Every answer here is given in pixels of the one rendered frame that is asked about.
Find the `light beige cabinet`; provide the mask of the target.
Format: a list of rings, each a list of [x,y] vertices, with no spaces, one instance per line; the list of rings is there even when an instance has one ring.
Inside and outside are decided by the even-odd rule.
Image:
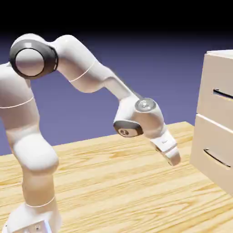
[[[233,196],[233,50],[204,55],[190,163]]]

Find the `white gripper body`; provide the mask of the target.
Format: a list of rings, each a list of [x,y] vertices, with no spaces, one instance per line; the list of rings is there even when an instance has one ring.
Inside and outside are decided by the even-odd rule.
[[[163,156],[171,166],[178,165],[181,161],[178,147],[172,148],[170,151],[164,153]]]

